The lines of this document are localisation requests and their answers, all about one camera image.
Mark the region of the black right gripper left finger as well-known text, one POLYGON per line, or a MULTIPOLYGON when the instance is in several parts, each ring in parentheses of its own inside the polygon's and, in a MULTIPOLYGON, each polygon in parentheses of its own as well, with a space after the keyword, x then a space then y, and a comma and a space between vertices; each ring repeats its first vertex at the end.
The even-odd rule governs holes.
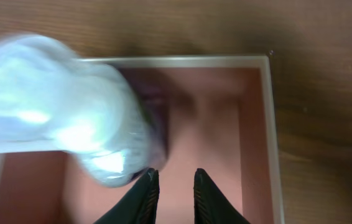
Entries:
POLYGON ((95 224, 155 224, 159 193, 159 171, 150 168, 95 224))

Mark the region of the clear pump bottle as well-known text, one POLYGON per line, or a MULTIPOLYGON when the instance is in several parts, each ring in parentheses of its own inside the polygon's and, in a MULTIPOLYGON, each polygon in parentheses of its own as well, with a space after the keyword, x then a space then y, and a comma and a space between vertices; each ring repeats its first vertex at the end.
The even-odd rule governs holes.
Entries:
POLYGON ((114 67, 36 34, 0 40, 0 154, 65 151, 121 187, 167 160, 154 113, 114 67))

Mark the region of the white box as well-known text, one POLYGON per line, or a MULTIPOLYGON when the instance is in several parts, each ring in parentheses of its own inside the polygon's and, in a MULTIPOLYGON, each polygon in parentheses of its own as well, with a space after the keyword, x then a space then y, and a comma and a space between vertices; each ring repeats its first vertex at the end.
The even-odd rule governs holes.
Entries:
MULTIPOLYGON (((283 223, 276 122, 265 56, 106 58, 159 113, 170 157, 158 223, 193 222, 205 169, 251 223, 283 223)), ((93 223, 129 190, 108 189, 62 152, 0 154, 0 223, 93 223)))

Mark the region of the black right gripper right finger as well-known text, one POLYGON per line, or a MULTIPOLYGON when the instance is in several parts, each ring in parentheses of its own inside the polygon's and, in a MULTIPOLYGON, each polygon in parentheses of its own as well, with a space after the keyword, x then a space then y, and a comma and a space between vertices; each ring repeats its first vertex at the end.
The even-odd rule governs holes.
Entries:
POLYGON ((204 169, 195 172, 193 193, 195 224, 249 224, 204 169))

